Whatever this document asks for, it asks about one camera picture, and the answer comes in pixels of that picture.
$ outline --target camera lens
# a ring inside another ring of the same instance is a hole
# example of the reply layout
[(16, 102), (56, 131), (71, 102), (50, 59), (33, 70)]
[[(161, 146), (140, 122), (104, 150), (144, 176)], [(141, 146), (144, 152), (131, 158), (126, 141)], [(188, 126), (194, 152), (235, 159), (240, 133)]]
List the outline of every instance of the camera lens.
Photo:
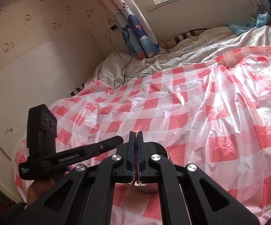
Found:
[(47, 115), (45, 114), (44, 115), (44, 124), (47, 125), (47, 123), (48, 123), (48, 119), (47, 119)]
[(49, 128), (50, 128), (50, 130), (53, 129), (53, 122), (52, 122), (52, 119), (49, 119)]

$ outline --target light blue plastic bag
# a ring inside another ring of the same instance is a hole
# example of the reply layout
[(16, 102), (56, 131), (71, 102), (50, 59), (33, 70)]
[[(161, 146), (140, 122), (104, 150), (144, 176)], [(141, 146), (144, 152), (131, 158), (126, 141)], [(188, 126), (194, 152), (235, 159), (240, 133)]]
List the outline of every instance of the light blue plastic bag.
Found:
[(252, 28), (260, 28), (264, 25), (271, 24), (271, 16), (268, 12), (265, 14), (260, 14), (257, 17), (256, 22), (247, 22), (245, 26), (226, 24), (237, 36), (249, 31)]

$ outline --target black clamp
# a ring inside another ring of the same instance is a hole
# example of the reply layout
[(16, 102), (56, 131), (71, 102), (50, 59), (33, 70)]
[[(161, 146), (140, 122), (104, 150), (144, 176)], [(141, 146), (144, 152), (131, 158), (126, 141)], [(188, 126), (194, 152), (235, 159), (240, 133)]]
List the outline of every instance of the black clamp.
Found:
[(68, 166), (99, 156), (123, 144), (121, 136), (99, 143), (76, 147), (56, 153), (56, 117), (46, 105), (30, 108), (27, 125), (27, 161), (19, 164), (19, 174), (24, 180), (55, 177), (69, 171)]
[[(174, 165), (158, 154), (151, 142), (143, 141), (142, 132), (130, 132), (129, 142), (125, 144), (118, 144), (119, 136), (114, 138), (105, 142), (116, 143), (115, 155), (99, 165), (77, 165), (22, 212), (14, 225), (110, 224), (115, 183), (131, 183), (135, 179), (141, 183), (158, 183), (164, 225), (260, 224), (255, 215), (198, 166)], [(47, 160), (54, 160), (56, 155)], [(32, 174), (48, 173), (44, 171), (31, 172), (29, 178), (35, 178)]]

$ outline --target white blanket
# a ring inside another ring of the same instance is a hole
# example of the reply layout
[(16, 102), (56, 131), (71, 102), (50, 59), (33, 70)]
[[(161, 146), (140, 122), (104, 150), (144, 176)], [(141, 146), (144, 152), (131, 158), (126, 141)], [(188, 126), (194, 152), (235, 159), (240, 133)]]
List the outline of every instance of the white blanket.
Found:
[[(208, 61), (243, 46), (271, 46), (271, 26), (251, 29), (238, 37), (229, 27), (213, 28), (206, 30), (200, 36), (181, 41), (168, 53), (162, 49), (160, 54), (153, 58), (142, 61), (132, 58), (127, 66), (126, 75), (134, 78), (125, 77), (125, 83), (148, 75), (143, 73), (153, 74), (181, 64), (186, 66)], [(116, 47), (115, 49), (128, 64), (131, 56), (120, 52)], [(94, 79), (102, 79), (114, 89), (123, 84), (124, 76), (121, 72), (126, 65), (118, 53), (110, 54), (94, 72)]]

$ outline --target bed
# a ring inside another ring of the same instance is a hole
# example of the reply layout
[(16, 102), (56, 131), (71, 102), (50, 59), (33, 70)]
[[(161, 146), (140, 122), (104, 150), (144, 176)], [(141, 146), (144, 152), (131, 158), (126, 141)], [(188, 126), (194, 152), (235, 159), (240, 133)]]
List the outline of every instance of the bed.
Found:
[[(49, 108), (57, 152), (143, 131), (175, 164), (197, 164), (261, 224), (271, 217), (271, 26), (238, 37), (228, 27), (208, 29), (142, 61), (118, 50), (75, 96)], [(12, 158), (23, 200), (31, 181), (20, 179), (18, 164), (26, 158), (24, 135)], [(114, 197), (112, 224), (162, 224), (158, 194), (117, 184)]]

